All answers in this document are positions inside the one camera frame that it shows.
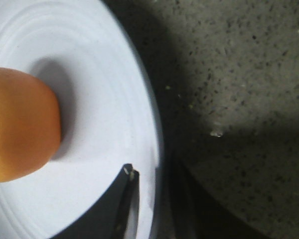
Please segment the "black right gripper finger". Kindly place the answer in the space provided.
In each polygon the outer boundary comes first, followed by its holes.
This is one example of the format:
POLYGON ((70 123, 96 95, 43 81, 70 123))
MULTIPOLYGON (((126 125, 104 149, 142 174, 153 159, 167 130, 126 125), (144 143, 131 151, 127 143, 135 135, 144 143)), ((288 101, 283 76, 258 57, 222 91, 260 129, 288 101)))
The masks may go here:
POLYGON ((55 239, 135 239, 139 219, 140 175, 124 164, 100 199, 55 239))

